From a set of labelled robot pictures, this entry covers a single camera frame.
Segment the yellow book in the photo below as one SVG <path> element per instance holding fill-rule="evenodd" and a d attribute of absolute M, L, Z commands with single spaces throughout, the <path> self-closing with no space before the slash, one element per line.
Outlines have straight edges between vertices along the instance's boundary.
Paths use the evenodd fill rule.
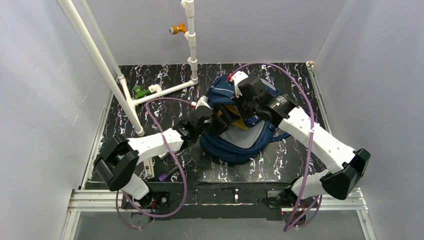
<path fill-rule="evenodd" d="M 216 108 L 217 115 L 227 126 L 233 125 L 244 131 L 248 129 L 235 105 L 224 104 L 218 105 Z"/>

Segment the navy blue student backpack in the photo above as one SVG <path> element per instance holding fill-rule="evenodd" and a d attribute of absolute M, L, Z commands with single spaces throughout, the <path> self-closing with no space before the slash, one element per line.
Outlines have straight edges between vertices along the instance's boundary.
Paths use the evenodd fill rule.
<path fill-rule="evenodd" d="M 206 96 L 207 103 L 214 113 L 218 105 L 234 105 L 235 88 L 228 82 L 229 75 L 218 77 L 209 88 Z M 257 155 L 268 144 L 289 138 L 289 133 L 283 132 L 274 136 L 277 127 L 269 121 L 247 121 L 247 130 L 242 130 L 234 125 L 218 136 L 203 134 L 199 143 L 205 152 L 227 163 L 242 164 Z"/>

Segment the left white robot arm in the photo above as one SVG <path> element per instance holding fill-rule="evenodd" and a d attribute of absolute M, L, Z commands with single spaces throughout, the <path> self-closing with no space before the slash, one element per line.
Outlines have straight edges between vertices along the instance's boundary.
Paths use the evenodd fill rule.
<path fill-rule="evenodd" d="M 230 123 L 226 115 L 200 106 L 163 132 L 136 138 L 116 135 L 97 155 L 95 171 L 109 191 L 123 191 L 140 200 L 150 189 L 146 181 L 135 174 L 137 165 L 160 154 L 184 150 L 205 134 L 220 135 L 228 130 Z"/>

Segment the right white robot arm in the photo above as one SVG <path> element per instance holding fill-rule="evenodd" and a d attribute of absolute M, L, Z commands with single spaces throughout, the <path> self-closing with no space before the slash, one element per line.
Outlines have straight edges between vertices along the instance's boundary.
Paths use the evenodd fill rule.
<path fill-rule="evenodd" d="M 286 198 L 307 199 L 330 195 L 345 200 L 364 176 L 371 154 L 365 148 L 354 149 L 339 141 L 286 94 L 273 95 L 270 84 L 257 76 L 237 72 L 230 78 L 235 102 L 243 117 L 256 115 L 270 121 L 293 136 L 324 163 L 326 170 L 302 176 L 290 182 Z"/>

